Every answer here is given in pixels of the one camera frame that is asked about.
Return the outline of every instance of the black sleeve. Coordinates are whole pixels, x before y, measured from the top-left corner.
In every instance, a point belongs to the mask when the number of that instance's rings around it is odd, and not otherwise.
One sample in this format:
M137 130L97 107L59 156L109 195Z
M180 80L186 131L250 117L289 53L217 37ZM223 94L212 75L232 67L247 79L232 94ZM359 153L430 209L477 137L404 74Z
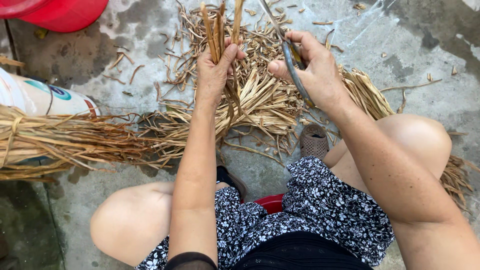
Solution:
M199 252L185 252L168 260L165 270L218 270L213 260Z

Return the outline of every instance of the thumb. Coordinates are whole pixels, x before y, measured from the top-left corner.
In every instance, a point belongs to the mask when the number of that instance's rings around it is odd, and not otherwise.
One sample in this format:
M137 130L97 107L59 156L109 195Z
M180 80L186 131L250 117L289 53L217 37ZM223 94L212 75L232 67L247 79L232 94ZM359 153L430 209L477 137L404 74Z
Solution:
M239 47L237 44L230 44L230 46L228 46L223 52L220 62L218 62L217 66L219 66L221 69L228 69L228 67L235 60L238 49Z
M268 71L270 71L273 75L277 77L292 81L290 72L288 72L288 67L285 61L282 61L282 60L271 61L268 64ZM297 72L297 75L300 77L300 79L303 79L305 77L306 71L300 70L298 68L295 68L295 71Z

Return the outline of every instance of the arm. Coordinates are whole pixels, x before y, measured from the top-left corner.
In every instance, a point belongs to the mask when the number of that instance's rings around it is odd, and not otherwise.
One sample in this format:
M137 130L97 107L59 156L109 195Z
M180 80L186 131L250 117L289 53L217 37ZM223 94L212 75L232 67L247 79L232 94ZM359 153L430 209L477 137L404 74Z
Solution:
M362 180L390 218L405 265L415 269L476 267L477 238L438 180L355 105L329 51L309 33L289 32L287 36L301 42L302 57L310 64L297 73L314 103L342 131ZM272 62L269 68L288 77L284 62Z
M216 264L215 111L221 100L228 68L243 58L238 46L225 49L218 65L207 49L198 59L198 88L187 145L180 162L172 199L168 258L200 252Z

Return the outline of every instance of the white plastic container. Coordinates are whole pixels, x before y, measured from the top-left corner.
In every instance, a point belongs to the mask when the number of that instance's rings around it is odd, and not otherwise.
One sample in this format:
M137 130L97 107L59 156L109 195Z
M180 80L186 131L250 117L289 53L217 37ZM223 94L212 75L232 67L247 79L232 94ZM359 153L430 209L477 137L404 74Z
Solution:
M15 106L29 116L48 114L77 114L90 110L100 115L96 104L75 91L46 85L33 79L7 73L0 68L0 104Z

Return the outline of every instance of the scissors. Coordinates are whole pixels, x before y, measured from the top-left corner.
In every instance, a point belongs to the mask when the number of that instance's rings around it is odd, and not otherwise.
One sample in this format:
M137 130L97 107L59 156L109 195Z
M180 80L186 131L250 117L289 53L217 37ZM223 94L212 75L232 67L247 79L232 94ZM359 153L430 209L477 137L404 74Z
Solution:
M298 91L303 97L303 100L308 104L308 106L310 106L311 108L314 108L315 105L313 104L312 99L310 98L307 91L303 87L300 77L295 71L295 65L297 65L298 68L301 70L305 70L305 68L307 67L305 62L303 62L302 58L300 57L299 48L290 40L290 38L285 37L285 31L283 31L283 29L280 28L280 26L276 22L275 18L273 17L272 11L268 7L265 0L259 0L259 1L265 13L267 13L268 16L270 17L270 21L272 22L272 25L276 30L277 36L282 41L282 50L283 50L283 54L285 55L285 63L287 64L288 73L290 73L293 83L297 87Z

